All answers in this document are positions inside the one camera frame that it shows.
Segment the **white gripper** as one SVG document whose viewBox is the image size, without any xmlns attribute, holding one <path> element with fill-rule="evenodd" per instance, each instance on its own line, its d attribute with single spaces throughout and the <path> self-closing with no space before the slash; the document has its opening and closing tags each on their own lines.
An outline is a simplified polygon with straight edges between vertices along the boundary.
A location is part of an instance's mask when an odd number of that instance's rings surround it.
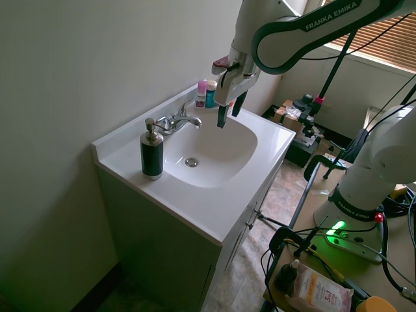
<svg viewBox="0 0 416 312">
<path fill-rule="evenodd" d="M 218 104 L 217 126 L 224 128 L 227 120 L 229 103 L 236 99 L 231 115 L 237 117 L 246 99 L 247 91 L 257 82 L 259 71 L 245 75 L 240 70 L 226 71 L 217 84 L 214 102 Z"/>
</svg>

